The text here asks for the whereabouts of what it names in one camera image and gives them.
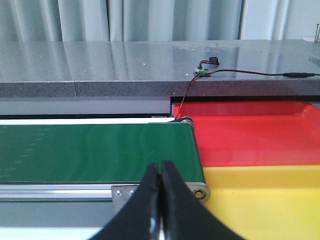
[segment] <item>red and yellow tray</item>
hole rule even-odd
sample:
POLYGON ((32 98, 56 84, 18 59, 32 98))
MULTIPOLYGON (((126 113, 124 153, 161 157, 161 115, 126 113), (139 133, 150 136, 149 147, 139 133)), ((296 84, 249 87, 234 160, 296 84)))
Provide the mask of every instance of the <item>red and yellow tray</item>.
POLYGON ((320 110, 299 101, 186 102, 211 198, 249 240, 320 239, 320 110))

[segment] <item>gray panel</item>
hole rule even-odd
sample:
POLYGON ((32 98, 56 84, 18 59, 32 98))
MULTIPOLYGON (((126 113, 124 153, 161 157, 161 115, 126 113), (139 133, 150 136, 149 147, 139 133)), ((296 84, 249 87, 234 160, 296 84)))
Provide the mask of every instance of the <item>gray panel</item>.
POLYGON ((168 96, 0 98, 0 115, 169 114, 170 110, 168 96))
POLYGON ((112 201, 0 202, 0 227, 102 227, 114 215, 112 201))

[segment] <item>bolt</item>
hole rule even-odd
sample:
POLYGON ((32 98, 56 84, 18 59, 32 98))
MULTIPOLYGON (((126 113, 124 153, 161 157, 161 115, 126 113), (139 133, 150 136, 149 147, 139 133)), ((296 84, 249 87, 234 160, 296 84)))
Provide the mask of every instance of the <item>bolt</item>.
POLYGON ((121 197, 121 196, 122 196, 122 191, 117 190, 117 191, 115 192, 115 194, 116 194, 118 197, 121 197))

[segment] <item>metal bracket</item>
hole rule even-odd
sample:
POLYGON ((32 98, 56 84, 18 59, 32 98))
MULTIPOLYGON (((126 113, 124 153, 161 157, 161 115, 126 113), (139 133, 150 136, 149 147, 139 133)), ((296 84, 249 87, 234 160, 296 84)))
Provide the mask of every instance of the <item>metal bracket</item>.
POLYGON ((114 212, 118 213, 135 193, 138 185, 114 185, 111 187, 114 212))

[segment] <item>yellow tray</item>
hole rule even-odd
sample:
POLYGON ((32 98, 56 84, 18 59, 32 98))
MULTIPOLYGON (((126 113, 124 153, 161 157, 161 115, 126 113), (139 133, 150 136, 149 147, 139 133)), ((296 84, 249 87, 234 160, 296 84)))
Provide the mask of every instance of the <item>yellow tray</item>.
POLYGON ((248 240, 320 240, 320 165, 204 167, 205 206, 248 240))

